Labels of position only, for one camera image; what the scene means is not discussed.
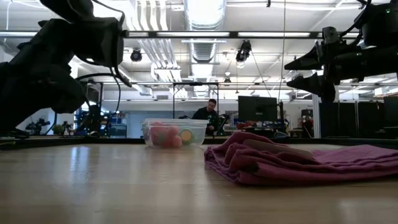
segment table surface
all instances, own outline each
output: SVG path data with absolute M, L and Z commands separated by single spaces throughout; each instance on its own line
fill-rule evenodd
M 397 180 L 240 187 L 205 168 L 203 150 L 101 144 L 0 152 L 0 222 L 398 223 Z

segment pink towel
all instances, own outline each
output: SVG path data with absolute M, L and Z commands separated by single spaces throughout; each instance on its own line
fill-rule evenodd
M 205 162 L 237 184 L 333 184 L 398 174 L 398 151 L 369 145 L 313 151 L 313 158 L 281 151 L 271 153 L 243 145 L 246 139 L 275 144 L 251 133 L 235 133 L 224 144 L 210 146 Z

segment black monitor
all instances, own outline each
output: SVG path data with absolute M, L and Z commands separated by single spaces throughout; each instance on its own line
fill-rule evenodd
M 384 97 L 384 119 L 386 125 L 397 126 L 398 124 L 398 97 L 387 96 Z
M 277 121 L 277 98 L 238 96 L 240 121 Z

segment plastic container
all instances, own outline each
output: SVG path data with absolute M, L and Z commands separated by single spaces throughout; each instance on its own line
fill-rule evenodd
M 145 143 L 162 148 L 202 145 L 207 124 L 207 120 L 152 118 L 141 123 Z

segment man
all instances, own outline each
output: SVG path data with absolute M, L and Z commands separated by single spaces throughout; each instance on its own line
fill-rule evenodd
M 214 135 L 214 132 L 218 129 L 218 114 L 214 110 L 217 105 L 217 101 L 215 99 L 210 99 L 207 102 L 207 106 L 204 108 L 200 108 L 196 113 L 192 116 L 192 119 L 207 119 L 209 123 L 207 124 L 206 134 Z

